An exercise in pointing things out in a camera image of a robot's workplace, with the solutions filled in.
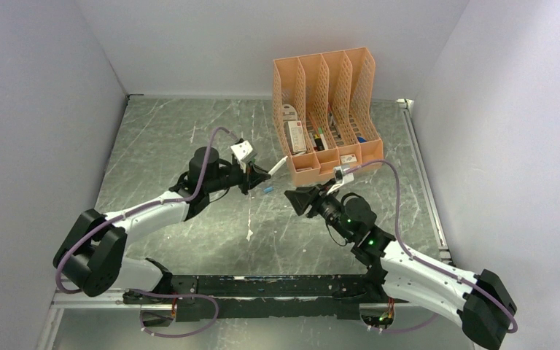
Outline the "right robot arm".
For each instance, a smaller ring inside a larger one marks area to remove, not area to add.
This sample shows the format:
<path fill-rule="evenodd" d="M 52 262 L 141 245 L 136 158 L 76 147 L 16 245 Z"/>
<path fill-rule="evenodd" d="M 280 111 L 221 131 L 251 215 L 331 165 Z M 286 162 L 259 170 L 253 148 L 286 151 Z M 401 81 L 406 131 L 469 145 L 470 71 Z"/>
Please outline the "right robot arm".
<path fill-rule="evenodd" d="M 489 271 L 465 271 L 426 256 L 376 225 L 376 214 L 360 195 L 341 199 L 321 185 L 284 193 L 296 215 L 320 216 L 352 245 L 351 253 L 370 276 L 366 296 L 387 296 L 415 304 L 457 325 L 475 344 L 499 349 L 518 330 L 517 307 L 501 278 Z"/>

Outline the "white grey pen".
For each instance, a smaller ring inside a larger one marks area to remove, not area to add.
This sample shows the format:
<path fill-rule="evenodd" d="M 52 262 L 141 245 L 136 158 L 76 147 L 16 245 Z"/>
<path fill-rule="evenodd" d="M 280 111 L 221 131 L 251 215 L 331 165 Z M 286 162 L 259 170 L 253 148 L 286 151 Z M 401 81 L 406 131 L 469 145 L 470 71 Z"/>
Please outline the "white grey pen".
<path fill-rule="evenodd" d="M 276 172 L 277 172 L 280 168 L 282 168 L 282 167 L 284 166 L 284 164 L 285 164 L 286 161 L 287 161 L 287 158 L 288 158 L 287 156 L 284 156 L 283 158 L 281 158 L 281 159 L 268 171 L 268 174 L 269 174 L 270 176 L 275 175 Z"/>

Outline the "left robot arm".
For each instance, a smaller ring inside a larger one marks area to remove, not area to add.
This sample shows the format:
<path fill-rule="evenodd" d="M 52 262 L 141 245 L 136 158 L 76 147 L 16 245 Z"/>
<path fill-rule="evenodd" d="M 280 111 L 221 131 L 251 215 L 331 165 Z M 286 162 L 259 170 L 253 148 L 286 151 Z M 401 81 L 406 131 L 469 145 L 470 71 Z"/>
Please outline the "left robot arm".
<path fill-rule="evenodd" d="M 267 171 L 255 163 L 249 142 L 239 141 L 230 149 L 231 160 L 220 158 L 213 147 L 197 149 L 177 183 L 150 201 L 105 214 L 95 209 L 82 212 L 53 258 L 58 288 L 71 292 L 61 280 L 66 277 L 75 285 L 74 292 L 88 297 L 118 288 L 142 290 L 154 303 L 167 301 L 174 293 L 172 273 L 151 258 L 125 257 L 126 247 L 197 216 L 211 203 L 212 193 L 237 187 L 248 194 L 286 161 L 282 158 Z"/>

